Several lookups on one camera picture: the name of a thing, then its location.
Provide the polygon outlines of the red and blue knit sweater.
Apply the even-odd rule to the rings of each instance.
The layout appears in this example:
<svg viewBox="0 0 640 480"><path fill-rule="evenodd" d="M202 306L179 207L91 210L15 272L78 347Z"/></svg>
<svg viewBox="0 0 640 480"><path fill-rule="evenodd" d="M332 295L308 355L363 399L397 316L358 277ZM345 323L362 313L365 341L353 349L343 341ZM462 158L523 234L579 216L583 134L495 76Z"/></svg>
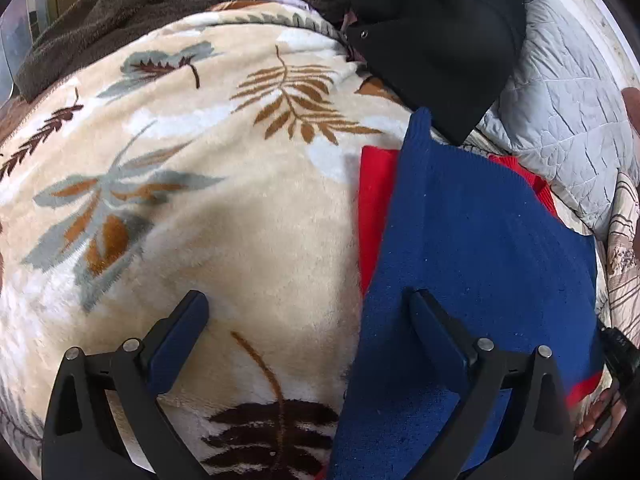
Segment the red and blue knit sweater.
<svg viewBox="0 0 640 480"><path fill-rule="evenodd" d="M446 424L458 396L439 380L408 308L430 292L499 349L548 346L568 405L597 387L594 240L567 228L516 172L432 138L410 118L378 264L329 466L332 479L400 479Z"/></svg>

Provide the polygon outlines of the leaf-pattern fleece blanket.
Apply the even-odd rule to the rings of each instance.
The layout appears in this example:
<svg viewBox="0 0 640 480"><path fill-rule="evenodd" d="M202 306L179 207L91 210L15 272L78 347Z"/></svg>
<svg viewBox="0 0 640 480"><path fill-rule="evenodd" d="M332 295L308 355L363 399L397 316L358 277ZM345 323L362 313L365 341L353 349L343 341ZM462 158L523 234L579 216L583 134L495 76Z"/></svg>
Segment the leaf-pattern fleece blanket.
<svg viewBox="0 0 640 480"><path fill-rule="evenodd" d="M361 315L368 145L409 111L308 11L237 1L56 84L1 147L1 433L34 476L73 348L209 323L158 399L211 479L322 479Z"/></svg>

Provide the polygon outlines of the beige patterned pillow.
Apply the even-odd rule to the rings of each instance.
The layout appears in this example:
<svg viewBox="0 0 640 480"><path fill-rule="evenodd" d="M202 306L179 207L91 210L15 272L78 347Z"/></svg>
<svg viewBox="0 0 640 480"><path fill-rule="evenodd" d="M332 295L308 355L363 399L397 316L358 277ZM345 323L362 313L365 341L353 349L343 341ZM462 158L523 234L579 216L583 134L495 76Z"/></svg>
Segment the beige patterned pillow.
<svg viewBox="0 0 640 480"><path fill-rule="evenodd" d="M599 318L639 345L639 193L628 174L617 176L604 248Z"/></svg>

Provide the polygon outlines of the brown upholstered headboard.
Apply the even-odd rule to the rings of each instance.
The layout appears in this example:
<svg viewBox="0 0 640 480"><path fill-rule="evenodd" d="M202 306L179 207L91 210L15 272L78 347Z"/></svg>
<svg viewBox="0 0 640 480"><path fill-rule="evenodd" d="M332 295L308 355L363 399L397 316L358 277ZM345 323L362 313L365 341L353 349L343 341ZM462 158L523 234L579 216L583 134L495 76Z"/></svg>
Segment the brown upholstered headboard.
<svg viewBox="0 0 640 480"><path fill-rule="evenodd" d="M640 134L640 90L627 87L622 90L626 112L634 131Z"/></svg>

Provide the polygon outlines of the grey quilted pillow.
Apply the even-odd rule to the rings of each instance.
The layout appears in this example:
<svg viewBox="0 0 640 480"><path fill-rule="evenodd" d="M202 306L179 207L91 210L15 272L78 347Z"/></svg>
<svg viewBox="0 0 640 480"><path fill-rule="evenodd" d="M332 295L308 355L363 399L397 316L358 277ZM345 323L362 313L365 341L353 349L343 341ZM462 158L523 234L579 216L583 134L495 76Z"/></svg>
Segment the grey quilted pillow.
<svg viewBox="0 0 640 480"><path fill-rule="evenodd" d="M560 0L525 0L520 60L478 125L546 180L603 240L617 177L639 181L639 141L596 45Z"/></svg>

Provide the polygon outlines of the black garment pile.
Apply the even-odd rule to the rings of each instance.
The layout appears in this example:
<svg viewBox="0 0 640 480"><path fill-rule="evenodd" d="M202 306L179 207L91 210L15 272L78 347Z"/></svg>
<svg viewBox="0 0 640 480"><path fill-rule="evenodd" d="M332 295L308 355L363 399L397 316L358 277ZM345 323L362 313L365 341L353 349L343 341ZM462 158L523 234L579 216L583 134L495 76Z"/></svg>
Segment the black garment pile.
<svg viewBox="0 0 640 480"><path fill-rule="evenodd" d="M498 99L525 40L525 0L346 0L350 46L460 145Z"/></svg>

